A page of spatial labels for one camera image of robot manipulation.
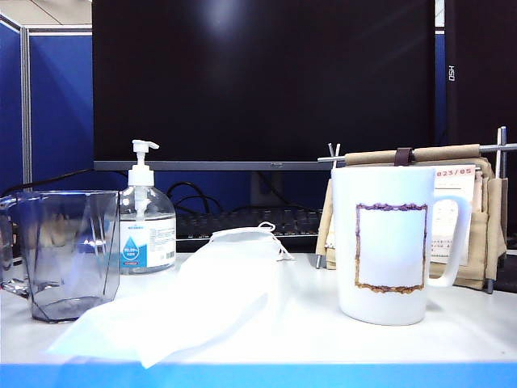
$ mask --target face mask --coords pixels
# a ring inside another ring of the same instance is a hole
[[[140,294],[88,310],[49,351],[135,360],[149,368],[167,356],[181,361],[251,322],[264,327],[275,309],[270,294],[282,267],[277,262],[292,259],[274,228],[264,222],[214,233],[178,272],[162,272],[142,282],[150,287],[139,287]],[[128,335],[124,327],[145,334]]]

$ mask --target desk surface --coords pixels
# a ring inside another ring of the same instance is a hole
[[[264,365],[268,365],[271,369],[268,373],[272,376],[279,373],[278,368],[291,365],[282,373],[290,370],[294,377],[303,377],[307,385],[309,380],[296,365],[319,365],[324,370],[314,370],[310,375],[320,382],[325,378],[321,380],[318,375],[324,373],[330,378],[339,365],[344,368],[340,370],[348,373],[364,373],[364,379],[370,376],[368,368],[373,365],[376,365],[376,371],[384,370],[389,376],[395,373],[392,377],[397,373],[400,375],[399,369],[404,365],[410,366],[410,370],[405,369],[411,371],[410,374],[434,370],[438,371],[437,376],[442,369],[445,376],[449,375],[447,365],[455,365],[456,378],[468,377],[470,380],[471,376],[479,374],[477,382],[482,383],[482,377],[487,378],[486,372],[494,369],[489,380],[505,378],[505,384],[517,385],[517,294],[496,291],[488,295],[460,287],[430,289],[427,315],[422,322],[408,327],[377,326],[356,321],[339,310],[335,272],[316,270],[311,265],[314,260],[313,255],[297,254],[296,261],[279,263],[283,266],[282,314],[273,332],[264,336],[260,320],[252,320],[222,341],[172,354],[147,372],[134,363],[46,354],[44,350],[69,323],[47,324],[32,320],[27,301],[2,291],[4,378],[16,376],[19,380],[19,374],[28,378],[22,371],[30,368],[34,377],[51,370],[54,374],[57,370],[62,374],[66,366],[71,370],[85,365],[97,368],[95,370],[132,368],[133,376],[137,370],[138,373],[150,373],[149,376],[159,370],[165,373],[168,365],[183,368],[184,373],[191,370],[195,375],[199,373],[196,368],[208,368],[204,371],[205,376],[210,373],[220,375],[221,370],[226,371],[224,375],[244,373],[253,365],[257,368],[262,365],[261,369],[254,370],[254,373],[261,370],[262,376]],[[117,297],[170,281],[174,271],[122,276]],[[233,365],[231,372],[226,369],[229,365]],[[423,382],[431,384],[432,379]]]

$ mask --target mug handle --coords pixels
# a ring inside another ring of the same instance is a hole
[[[449,259],[443,271],[443,275],[436,279],[427,279],[427,283],[434,287],[448,287],[454,283],[456,274],[460,268],[461,256],[463,254],[464,242],[467,238],[467,230],[470,223],[472,207],[470,203],[460,196],[435,196],[435,203],[439,200],[454,200],[458,204],[458,218],[454,234],[452,235],[452,246]]]

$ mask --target keyboard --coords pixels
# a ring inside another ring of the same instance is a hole
[[[193,252],[208,242],[213,232],[263,221],[275,225],[273,234],[291,252],[314,252],[321,211],[267,208],[240,209],[223,213],[179,213],[176,216],[178,252]]]

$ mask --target pump nozzle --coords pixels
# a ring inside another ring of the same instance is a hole
[[[152,141],[132,141],[132,150],[137,153],[137,164],[128,172],[129,186],[154,186],[154,173],[145,165],[145,154],[149,148],[156,150],[159,145]]]

